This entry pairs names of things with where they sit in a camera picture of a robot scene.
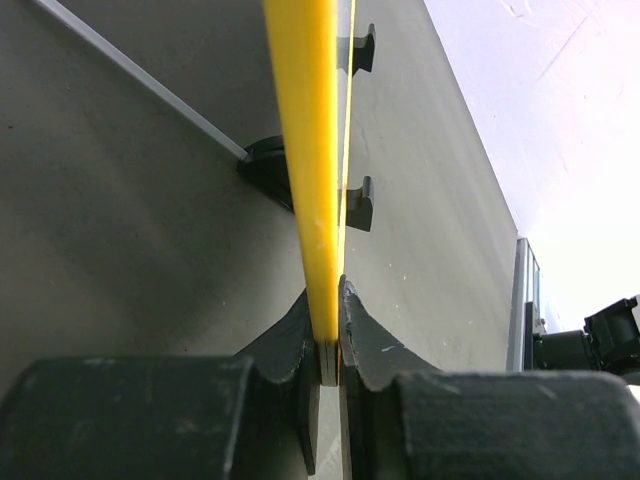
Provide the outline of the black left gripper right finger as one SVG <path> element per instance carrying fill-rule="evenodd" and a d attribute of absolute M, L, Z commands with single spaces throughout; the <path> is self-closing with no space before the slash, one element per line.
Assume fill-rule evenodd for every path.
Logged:
<path fill-rule="evenodd" d="M 440 369 L 374 319 L 346 276 L 339 280 L 338 299 L 343 477 L 413 479 L 396 378 Z"/>

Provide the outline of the yellow framed whiteboard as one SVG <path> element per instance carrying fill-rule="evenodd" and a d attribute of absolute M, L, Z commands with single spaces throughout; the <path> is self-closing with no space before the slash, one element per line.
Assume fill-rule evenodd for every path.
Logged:
<path fill-rule="evenodd" d="M 339 382 L 356 4 L 264 3 L 321 381 Z"/>

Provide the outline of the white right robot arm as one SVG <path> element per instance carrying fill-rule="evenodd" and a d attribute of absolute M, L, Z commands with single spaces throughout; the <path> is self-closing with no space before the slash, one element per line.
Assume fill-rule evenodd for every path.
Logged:
<path fill-rule="evenodd" d="M 639 383 L 639 297 L 621 299 L 584 319 L 580 330 L 536 333 L 534 305 L 525 309 L 523 369 L 597 371 Z"/>

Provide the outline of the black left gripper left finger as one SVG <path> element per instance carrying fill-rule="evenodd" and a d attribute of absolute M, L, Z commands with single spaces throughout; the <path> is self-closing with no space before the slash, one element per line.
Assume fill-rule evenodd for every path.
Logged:
<path fill-rule="evenodd" d="M 320 373 L 307 294 L 238 355 L 252 360 L 243 390 L 234 475 L 316 472 Z"/>

